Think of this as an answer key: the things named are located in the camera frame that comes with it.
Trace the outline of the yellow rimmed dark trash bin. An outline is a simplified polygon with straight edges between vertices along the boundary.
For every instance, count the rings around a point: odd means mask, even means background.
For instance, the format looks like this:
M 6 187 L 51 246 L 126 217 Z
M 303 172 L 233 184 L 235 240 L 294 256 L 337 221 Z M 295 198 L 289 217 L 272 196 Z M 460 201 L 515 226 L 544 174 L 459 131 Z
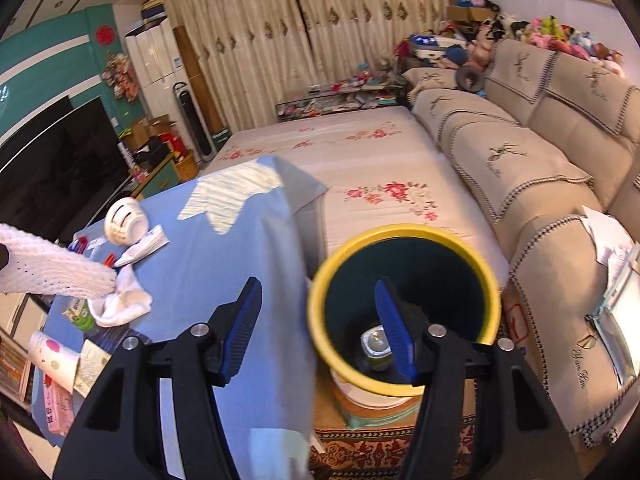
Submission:
M 343 382 L 379 396 L 420 396 L 435 365 L 428 326 L 491 344 L 500 321 L 499 284 L 478 250 L 418 224 L 359 234 L 320 266 L 308 297 L 314 348 Z

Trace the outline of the white tissue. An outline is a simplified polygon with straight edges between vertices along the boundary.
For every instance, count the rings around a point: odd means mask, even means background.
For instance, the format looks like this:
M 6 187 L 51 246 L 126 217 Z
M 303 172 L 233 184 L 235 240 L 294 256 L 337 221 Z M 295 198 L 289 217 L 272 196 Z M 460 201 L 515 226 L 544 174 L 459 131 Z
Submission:
M 131 264 L 123 266 L 115 280 L 115 290 L 99 299 L 89 299 L 88 309 L 101 327 L 127 325 L 152 310 L 153 297 L 140 285 Z

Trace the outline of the blue white toothpaste tube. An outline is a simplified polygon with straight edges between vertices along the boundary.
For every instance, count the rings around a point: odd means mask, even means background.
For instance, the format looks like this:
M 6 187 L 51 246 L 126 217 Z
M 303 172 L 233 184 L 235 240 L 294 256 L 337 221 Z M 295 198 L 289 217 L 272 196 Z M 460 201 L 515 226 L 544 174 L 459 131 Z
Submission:
M 157 252 L 169 243 L 169 238 L 158 224 L 142 237 L 136 244 L 130 246 L 115 262 L 115 268 L 122 268 L 134 264 Z

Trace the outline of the white instant noodle bowl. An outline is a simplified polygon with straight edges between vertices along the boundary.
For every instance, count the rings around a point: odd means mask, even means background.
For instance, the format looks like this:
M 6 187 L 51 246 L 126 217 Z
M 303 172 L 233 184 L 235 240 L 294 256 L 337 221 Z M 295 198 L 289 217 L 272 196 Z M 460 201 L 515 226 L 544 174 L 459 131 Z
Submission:
M 131 197 L 121 198 L 107 211 L 104 234 L 115 245 L 136 244 L 149 231 L 149 219 L 140 203 Z

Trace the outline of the green white wrapper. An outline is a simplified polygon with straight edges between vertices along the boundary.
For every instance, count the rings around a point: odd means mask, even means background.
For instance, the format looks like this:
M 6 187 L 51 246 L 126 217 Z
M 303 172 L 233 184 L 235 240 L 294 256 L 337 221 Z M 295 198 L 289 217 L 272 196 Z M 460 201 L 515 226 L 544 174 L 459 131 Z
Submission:
M 91 333 L 96 328 L 96 321 L 85 299 L 73 298 L 70 300 L 68 306 L 63 309 L 62 315 L 83 333 Z

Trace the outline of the strawberry paper cup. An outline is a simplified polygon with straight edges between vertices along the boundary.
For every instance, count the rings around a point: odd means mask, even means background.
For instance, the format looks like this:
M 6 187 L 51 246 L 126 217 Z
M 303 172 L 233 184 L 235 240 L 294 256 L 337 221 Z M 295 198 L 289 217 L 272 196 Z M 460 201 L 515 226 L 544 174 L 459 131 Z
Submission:
M 60 344 L 40 330 L 29 339 L 29 359 L 56 384 L 69 393 L 74 391 L 80 354 Z

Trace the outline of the pink strawberry milk carton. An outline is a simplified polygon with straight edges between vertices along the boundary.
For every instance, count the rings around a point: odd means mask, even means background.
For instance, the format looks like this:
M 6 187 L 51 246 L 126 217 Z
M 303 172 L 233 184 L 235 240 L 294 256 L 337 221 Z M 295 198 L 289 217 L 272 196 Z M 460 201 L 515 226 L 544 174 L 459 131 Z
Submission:
M 75 418 L 73 396 L 49 375 L 43 376 L 43 396 L 48 430 L 65 437 Z

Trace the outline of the patterned red rug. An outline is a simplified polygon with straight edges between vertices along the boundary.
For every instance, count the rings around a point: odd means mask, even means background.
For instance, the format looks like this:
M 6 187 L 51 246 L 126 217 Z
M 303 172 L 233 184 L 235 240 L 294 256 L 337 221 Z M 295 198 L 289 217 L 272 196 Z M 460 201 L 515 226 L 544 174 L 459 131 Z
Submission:
M 349 429 L 338 411 L 318 411 L 314 433 L 319 444 L 311 445 L 311 478 L 397 479 L 417 414 L 379 427 Z

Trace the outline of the tv cabinet with drawers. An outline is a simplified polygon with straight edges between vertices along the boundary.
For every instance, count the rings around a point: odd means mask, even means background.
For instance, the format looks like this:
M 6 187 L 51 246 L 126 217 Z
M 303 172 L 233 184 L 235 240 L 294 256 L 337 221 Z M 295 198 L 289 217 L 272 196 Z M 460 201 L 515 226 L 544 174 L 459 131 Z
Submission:
M 164 192 L 181 183 L 174 156 L 168 155 L 131 193 L 138 202 Z

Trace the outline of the papers on sofa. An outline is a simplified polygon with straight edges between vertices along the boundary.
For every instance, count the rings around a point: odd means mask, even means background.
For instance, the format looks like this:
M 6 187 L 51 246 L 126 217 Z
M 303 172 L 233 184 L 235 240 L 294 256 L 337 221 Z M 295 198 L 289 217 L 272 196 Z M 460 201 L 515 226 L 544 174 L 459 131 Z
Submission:
M 639 377 L 639 243 L 608 214 L 582 207 L 580 219 L 596 248 L 596 260 L 606 271 L 602 299 L 590 323 L 604 343 L 618 382 Z

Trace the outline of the large curved television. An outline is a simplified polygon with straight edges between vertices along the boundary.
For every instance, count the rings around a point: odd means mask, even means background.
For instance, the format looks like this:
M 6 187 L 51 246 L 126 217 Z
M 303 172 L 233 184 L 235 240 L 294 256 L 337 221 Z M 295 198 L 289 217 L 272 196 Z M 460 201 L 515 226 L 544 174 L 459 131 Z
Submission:
M 95 98 L 1 151 L 1 221 L 67 244 L 129 178 L 111 119 Z

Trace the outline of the beige sofa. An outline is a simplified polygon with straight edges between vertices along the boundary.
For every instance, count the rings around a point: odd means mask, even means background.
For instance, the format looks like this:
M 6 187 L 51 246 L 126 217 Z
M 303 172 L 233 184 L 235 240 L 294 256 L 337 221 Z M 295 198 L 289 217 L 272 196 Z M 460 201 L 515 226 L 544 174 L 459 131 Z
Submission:
M 483 91 L 453 70 L 405 72 L 416 117 L 472 192 L 509 274 L 506 330 L 579 452 L 611 444 L 639 401 L 592 324 L 610 272 L 592 217 L 639 235 L 639 90 L 574 56 L 495 45 Z

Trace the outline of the cluttered low glass table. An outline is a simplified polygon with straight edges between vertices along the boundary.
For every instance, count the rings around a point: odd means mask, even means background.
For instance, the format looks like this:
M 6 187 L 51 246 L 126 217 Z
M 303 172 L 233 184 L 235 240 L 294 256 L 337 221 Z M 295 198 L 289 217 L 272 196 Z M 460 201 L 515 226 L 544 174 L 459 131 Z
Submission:
M 274 112 L 278 122 L 290 122 L 396 106 L 404 102 L 407 86 L 407 81 L 392 70 L 380 72 L 362 64 L 350 78 L 332 84 L 312 84 L 306 89 L 291 92 L 277 102 Z

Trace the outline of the beige curtains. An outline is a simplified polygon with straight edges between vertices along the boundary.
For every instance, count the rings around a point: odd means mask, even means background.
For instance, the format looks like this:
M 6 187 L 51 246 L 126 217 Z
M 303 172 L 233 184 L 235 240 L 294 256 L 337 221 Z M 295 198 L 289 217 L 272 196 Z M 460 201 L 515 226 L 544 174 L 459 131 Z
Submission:
M 224 123 L 276 122 L 289 93 L 393 62 L 401 40 L 435 28 L 444 0 L 162 0 L 186 31 Z

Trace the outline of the cardboard boxes stack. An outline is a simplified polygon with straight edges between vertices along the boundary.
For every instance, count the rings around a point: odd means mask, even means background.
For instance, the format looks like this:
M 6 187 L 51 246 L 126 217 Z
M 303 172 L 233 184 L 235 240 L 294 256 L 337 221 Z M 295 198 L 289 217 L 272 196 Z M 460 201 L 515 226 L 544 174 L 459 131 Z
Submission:
M 453 22 L 479 23 L 495 18 L 500 6 L 491 0 L 447 0 L 446 17 Z

